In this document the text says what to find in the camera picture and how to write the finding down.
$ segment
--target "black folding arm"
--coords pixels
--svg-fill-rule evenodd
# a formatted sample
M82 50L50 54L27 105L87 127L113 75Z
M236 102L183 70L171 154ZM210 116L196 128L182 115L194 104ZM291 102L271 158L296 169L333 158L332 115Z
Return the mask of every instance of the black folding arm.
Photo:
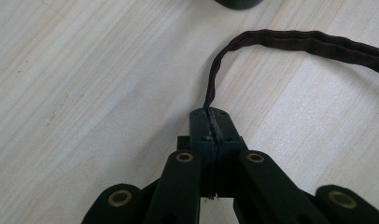
M298 189L272 158L248 150L216 108L189 114L189 136L178 136L160 179L141 190L106 189L82 223L198 223L200 198L216 196L234 199L241 224L379 223L379 211L349 189Z

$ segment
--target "wood grain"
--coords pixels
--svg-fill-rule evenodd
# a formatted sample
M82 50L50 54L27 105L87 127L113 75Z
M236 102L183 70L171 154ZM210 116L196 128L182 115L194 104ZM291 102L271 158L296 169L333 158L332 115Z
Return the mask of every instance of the wood grain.
M245 30L320 30L379 48L379 0L0 0L0 223L79 223L106 188L158 178L210 63ZM212 106L301 188L379 209L379 75L302 52L228 54ZM201 223L237 223L202 200Z

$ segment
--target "brown braided cable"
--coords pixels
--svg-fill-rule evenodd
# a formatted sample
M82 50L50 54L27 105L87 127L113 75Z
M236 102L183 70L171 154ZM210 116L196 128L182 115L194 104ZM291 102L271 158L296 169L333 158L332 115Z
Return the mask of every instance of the brown braided cable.
M345 37L326 35L319 31L247 31L235 37L213 61L204 108L208 108L215 98L216 75L224 55L229 51L252 45L262 45L274 49L302 50L343 63L366 66L379 73L379 49Z

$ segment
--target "dark green object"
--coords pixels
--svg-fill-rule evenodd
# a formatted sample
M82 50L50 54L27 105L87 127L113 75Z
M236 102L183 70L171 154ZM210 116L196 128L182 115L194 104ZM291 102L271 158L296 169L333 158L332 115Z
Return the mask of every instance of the dark green object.
M258 5L262 0L217 0L224 7L243 10Z

